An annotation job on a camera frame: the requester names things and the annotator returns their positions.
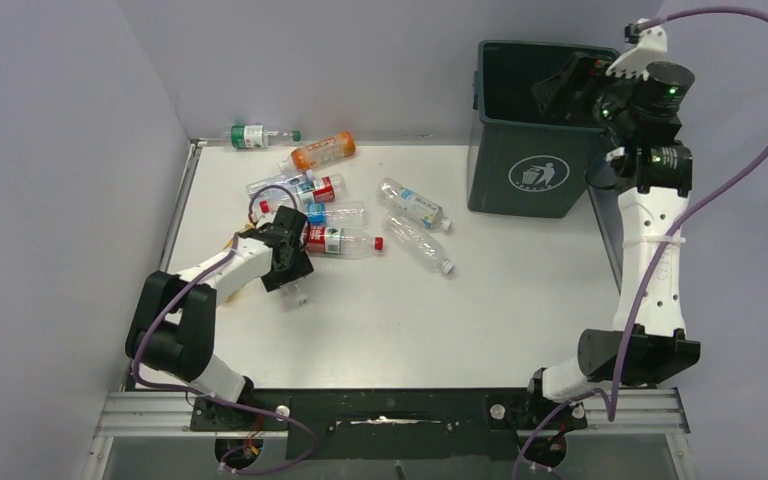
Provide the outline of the clear bottle dark green label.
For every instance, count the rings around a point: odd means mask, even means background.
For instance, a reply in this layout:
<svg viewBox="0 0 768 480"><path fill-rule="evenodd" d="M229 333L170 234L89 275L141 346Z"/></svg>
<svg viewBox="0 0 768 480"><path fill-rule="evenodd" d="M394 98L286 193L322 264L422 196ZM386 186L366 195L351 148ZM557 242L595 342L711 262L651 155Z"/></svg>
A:
<svg viewBox="0 0 768 480"><path fill-rule="evenodd" d="M285 302L292 307L302 307L309 302L309 296L299 282L292 282L281 287Z"/></svg>

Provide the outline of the clear bottle red label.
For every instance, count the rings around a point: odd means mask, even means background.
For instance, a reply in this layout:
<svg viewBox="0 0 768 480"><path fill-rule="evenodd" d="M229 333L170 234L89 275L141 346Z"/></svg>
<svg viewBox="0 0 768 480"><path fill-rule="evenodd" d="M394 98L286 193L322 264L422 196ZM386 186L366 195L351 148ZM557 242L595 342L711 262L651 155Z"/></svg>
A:
<svg viewBox="0 0 768 480"><path fill-rule="evenodd" d="M383 252L384 239L363 229L313 226L306 235L305 250L314 255L363 259Z"/></svg>

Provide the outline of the yellow juice bottle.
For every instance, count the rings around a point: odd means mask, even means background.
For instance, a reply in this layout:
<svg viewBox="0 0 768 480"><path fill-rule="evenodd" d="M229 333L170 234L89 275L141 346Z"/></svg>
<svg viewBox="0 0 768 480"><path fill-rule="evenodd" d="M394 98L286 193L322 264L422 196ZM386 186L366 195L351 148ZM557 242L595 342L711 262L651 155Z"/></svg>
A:
<svg viewBox="0 0 768 480"><path fill-rule="evenodd" d="M261 245L254 242L253 238L237 235L229 252L232 254L231 259L221 273L216 275L219 304L226 303L235 292L254 279L261 263Z"/></svg>

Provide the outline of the clear bottle blue white label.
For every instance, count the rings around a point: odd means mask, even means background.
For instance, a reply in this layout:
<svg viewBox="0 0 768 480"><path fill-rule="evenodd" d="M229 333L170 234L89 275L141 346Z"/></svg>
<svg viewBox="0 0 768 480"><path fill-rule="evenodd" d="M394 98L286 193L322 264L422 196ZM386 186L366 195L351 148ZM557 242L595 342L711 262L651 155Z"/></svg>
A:
<svg viewBox="0 0 768 480"><path fill-rule="evenodd" d="M363 201L312 203L305 207L304 213L313 226L361 228L367 224Z"/></svg>

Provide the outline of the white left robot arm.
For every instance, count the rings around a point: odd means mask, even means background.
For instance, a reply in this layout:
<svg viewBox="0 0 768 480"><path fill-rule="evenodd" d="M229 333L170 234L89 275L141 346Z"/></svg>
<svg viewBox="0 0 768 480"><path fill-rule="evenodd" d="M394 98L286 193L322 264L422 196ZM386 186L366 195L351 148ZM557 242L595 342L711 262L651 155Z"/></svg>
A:
<svg viewBox="0 0 768 480"><path fill-rule="evenodd" d="M281 207L196 266L150 274L125 342L135 382L223 405L245 403L252 380L214 352L217 309L251 282L274 292L313 273L304 245L308 227L303 213Z"/></svg>

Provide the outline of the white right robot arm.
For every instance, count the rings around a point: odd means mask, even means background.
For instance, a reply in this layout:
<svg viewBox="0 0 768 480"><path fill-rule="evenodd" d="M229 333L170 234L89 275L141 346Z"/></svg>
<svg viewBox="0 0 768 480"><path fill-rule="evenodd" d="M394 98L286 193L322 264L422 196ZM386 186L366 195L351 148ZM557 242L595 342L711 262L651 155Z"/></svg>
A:
<svg viewBox="0 0 768 480"><path fill-rule="evenodd" d="M686 337L675 222L689 205L693 156L677 138L679 107L695 77L667 61L615 70L605 56L575 53L532 89L541 114L601 128L622 221L620 299L607 330L587 329L574 356L535 373L522 400L532 425L550 425L563 400L610 381L657 384L696 364Z"/></svg>

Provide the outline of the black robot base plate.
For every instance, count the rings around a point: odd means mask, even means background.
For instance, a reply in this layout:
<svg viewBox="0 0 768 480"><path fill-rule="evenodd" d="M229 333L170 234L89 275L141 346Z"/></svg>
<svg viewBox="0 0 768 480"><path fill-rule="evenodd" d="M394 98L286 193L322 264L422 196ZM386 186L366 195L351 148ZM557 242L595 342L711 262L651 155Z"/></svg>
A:
<svg viewBox="0 0 768 480"><path fill-rule="evenodd" d="M285 442L287 460L444 460L486 457L556 459L564 436L583 431L583 407L554 414L554 402L530 388L262 389L250 392L252 411L197 398L190 428L228 435L218 456L267 437Z"/></svg>

